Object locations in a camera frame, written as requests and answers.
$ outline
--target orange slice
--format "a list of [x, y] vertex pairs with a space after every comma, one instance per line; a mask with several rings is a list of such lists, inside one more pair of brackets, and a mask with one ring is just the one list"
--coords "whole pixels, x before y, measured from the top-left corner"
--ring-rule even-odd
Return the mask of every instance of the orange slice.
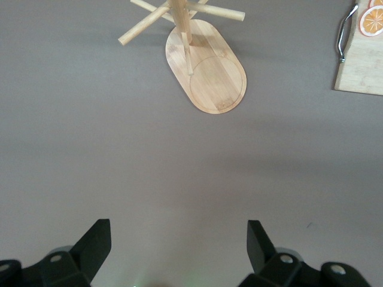
[[383, 0], [371, 0], [369, 7], [371, 8], [378, 5], [383, 5]]
[[377, 36], [383, 32], [383, 5], [369, 8], [360, 19], [360, 32], [368, 37]]

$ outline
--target gray surface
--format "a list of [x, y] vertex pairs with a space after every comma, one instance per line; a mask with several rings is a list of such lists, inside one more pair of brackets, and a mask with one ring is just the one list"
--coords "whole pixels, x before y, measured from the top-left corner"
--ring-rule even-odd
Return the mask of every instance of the gray surface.
[[332, 90], [351, 2], [211, 4], [247, 12], [197, 15], [247, 73], [223, 115], [176, 82], [166, 20], [122, 47], [147, 15], [127, 0], [1, 1], [0, 258], [27, 266], [110, 218], [94, 287], [234, 287], [259, 219], [309, 265], [383, 286], [383, 97]]

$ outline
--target metal handle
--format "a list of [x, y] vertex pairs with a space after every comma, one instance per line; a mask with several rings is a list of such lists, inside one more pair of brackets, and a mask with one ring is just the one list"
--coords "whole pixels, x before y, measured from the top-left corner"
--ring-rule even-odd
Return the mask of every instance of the metal handle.
[[342, 47], [341, 47], [342, 40], [343, 40], [343, 34], [344, 34], [344, 30], [345, 30], [345, 25], [346, 25], [347, 20], [355, 13], [355, 11], [357, 11], [357, 9], [358, 9], [358, 3], [356, 3], [353, 6], [351, 11], [347, 14], [347, 16], [342, 21], [341, 29], [339, 31], [339, 36], [338, 36], [338, 43], [337, 43], [338, 44], [338, 51], [339, 51], [339, 63], [344, 63], [346, 61], [345, 54], [344, 54]]

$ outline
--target oval wooden base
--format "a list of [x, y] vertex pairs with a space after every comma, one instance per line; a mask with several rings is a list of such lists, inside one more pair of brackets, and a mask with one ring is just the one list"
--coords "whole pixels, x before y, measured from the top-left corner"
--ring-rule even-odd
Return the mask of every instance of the oval wooden base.
[[187, 70], [185, 51], [177, 28], [166, 42], [166, 58], [191, 102], [203, 112], [222, 114], [235, 108], [244, 97], [246, 73], [241, 63], [213, 25], [190, 21], [190, 58], [193, 75]]

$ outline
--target wooden mug holder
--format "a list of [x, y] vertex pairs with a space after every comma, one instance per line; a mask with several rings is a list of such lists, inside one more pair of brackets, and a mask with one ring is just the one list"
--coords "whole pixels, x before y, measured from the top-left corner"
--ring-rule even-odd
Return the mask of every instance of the wooden mug holder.
[[166, 59], [194, 106], [222, 114], [240, 103], [247, 86], [241, 63], [213, 25], [192, 18], [204, 12], [243, 21], [245, 13], [206, 5], [208, 0], [168, 0], [158, 8], [143, 0], [130, 1], [151, 13], [118, 39], [122, 45], [163, 17], [176, 25], [166, 42]]

